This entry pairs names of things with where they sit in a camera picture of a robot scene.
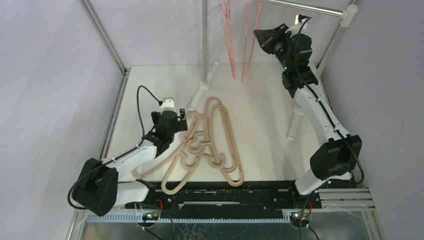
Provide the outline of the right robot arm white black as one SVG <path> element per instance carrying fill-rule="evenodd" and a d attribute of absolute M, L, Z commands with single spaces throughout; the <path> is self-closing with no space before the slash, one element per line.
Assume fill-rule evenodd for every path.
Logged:
<path fill-rule="evenodd" d="M 360 136 L 350 134 L 331 110 L 310 67 L 312 39 L 302 30 L 302 26 L 294 31 L 281 24 L 276 28 L 253 31 L 259 47 L 280 62 L 282 84 L 307 116 L 319 144 L 310 157 L 309 170 L 294 181 L 296 190 L 289 194 L 289 203 L 295 208 L 307 204 L 309 194 L 327 181 L 353 171 L 359 165 L 362 148 Z"/>

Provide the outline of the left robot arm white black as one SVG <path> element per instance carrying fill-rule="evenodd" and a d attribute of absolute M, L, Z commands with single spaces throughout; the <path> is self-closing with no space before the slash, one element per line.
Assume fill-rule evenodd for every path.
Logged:
<path fill-rule="evenodd" d="M 186 111 L 181 108 L 151 113 L 153 128 L 139 144 L 110 158 L 88 159 L 67 194 L 68 204 L 76 210 L 89 210 L 102 217 L 114 207 L 138 202 L 149 209 L 157 196 L 144 180 L 122 178 L 143 163 L 163 154 L 173 143 L 175 134 L 188 130 Z"/>

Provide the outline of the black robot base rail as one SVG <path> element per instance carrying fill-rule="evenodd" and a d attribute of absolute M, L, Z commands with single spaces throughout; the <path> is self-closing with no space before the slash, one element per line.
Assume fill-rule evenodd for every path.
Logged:
<path fill-rule="evenodd" d="M 161 211 L 174 221 L 253 221 L 277 220 L 285 212 L 306 215 L 324 209 L 324 191 L 349 189 L 335 181 L 311 196 L 301 196 L 292 180 L 246 181 L 230 186 L 223 181 L 190 181 L 176 193 L 166 193 L 159 182 L 141 203 L 125 204 L 126 210 Z"/>

